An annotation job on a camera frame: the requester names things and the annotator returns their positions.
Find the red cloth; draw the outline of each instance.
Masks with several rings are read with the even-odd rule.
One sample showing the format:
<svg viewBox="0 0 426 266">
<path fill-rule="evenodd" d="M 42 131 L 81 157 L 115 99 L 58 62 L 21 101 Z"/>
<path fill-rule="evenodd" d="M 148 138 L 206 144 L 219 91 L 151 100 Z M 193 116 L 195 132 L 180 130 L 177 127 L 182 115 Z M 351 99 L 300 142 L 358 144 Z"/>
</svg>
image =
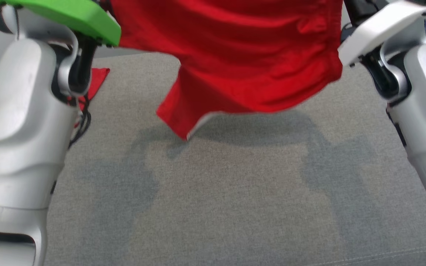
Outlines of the red cloth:
<svg viewBox="0 0 426 266">
<path fill-rule="evenodd" d="M 340 78 L 342 0 L 111 0 L 120 46 L 176 56 L 157 110 L 181 138 L 211 112 L 276 112 Z"/>
<path fill-rule="evenodd" d="M 99 91 L 99 88 L 105 81 L 106 76 L 108 76 L 109 72 L 110 72 L 109 68 L 91 69 L 91 83 L 90 83 L 90 88 L 88 89 L 88 99 L 90 100 L 93 99 L 93 97 L 96 95 L 96 93 Z M 79 99 L 81 110 L 85 106 L 84 102 L 85 102 L 85 99 L 81 97 Z"/>
</svg>

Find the red shirt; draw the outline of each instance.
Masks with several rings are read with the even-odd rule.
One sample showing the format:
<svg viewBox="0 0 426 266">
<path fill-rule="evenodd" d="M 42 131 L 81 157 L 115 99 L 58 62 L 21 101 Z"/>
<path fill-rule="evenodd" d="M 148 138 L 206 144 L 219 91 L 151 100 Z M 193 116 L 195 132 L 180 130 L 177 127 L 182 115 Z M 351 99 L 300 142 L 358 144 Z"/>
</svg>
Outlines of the red shirt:
<svg viewBox="0 0 426 266">
<path fill-rule="evenodd" d="M 187 139 L 212 112 L 276 112 L 340 78 L 342 0 L 111 0 L 120 46 L 176 56 L 157 114 Z"/>
</svg>

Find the black wire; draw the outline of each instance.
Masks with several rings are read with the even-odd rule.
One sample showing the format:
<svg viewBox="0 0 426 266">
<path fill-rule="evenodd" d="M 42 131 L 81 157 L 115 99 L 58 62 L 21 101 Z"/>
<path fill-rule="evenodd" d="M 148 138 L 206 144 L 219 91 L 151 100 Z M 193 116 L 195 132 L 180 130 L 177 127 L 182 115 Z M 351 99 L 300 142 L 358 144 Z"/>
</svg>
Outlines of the black wire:
<svg viewBox="0 0 426 266">
<path fill-rule="evenodd" d="M 379 7 L 377 7 L 376 2 L 374 0 L 366 0 L 366 2 L 372 4 L 377 12 L 379 12 Z"/>
<path fill-rule="evenodd" d="M 68 148 L 70 149 L 74 143 L 76 143 L 87 131 L 88 128 L 91 125 L 91 113 L 88 111 L 88 107 L 90 105 L 90 100 L 88 99 L 88 95 L 84 96 L 85 101 L 81 102 L 84 103 L 85 106 L 83 107 L 83 110 L 81 111 L 81 121 L 78 123 L 78 130 L 73 137 L 73 139 L 70 140 L 70 143 L 68 145 Z"/>
<path fill-rule="evenodd" d="M 16 26 L 17 26 L 17 40 L 19 40 L 20 29 L 19 29 L 19 15 L 17 14 L 17 8 L 14 7 L 14 16 L 16 17 Z"/>
<path fill-rule="evenodd" d="M 346 23 L 342 28 L 341 31 L 345 30 L 349 25 L 351 25 L 351 22 Z"/>
</svg>

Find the gray upholstered surface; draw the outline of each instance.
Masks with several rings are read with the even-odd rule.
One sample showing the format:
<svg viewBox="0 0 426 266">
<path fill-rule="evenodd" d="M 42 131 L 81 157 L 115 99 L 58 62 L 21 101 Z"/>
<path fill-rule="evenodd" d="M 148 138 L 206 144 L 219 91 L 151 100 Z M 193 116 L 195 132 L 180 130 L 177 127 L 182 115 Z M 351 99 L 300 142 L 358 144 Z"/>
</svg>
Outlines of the gray upholstered surface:
<svg viewBox="0 0 426 266">
<path fill-rule="evenodd" d="M 155 116 L 176 59 L 95 66 L 111 74 L 59 178 L 46 265 L 426 266 L 426 194 L 362 67 L 183 143 Z"/>
</svg>

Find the black cable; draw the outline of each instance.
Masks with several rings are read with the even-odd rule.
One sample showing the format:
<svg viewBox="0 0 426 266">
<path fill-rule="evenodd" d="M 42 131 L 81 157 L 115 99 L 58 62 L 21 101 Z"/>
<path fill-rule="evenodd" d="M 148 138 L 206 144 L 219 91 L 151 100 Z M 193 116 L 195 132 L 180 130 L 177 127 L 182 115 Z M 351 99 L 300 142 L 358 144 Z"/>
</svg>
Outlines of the black cable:
<svg viewBox="0 0 426 266">
<path fill-rule="evenodd" d="M 376 2 L 374 0 L 366 0 L 366 2 L 372 4 L 377 12 L 379 12 L 379 7 L 377 7 Z"/>
<path fill-rule="evenodd" d="M 85 95 L 84 99 L 85 101 L 81 102 L 85 104 L 85 106 L 83 107 L 83 110 L 81 111 L 82 113 L 81 121 L 78 123 L 78 130 L 75 136 L 73 137 L 73 139 L 70 140 L 70 143 L 68 145 L 69 149 L 88 131 L 88 128 L 91 125 L 91 113 L 88 111 L 88 107 L 90 105 L 90 100 L 88 99 L 88 95 Z"/>
<path fill-rule="evenodd" d="M 345 30 L 349 25 L 351 25 L 351 22 L 346 23 L 342 28 L 341 31 Z"/>
</svg>

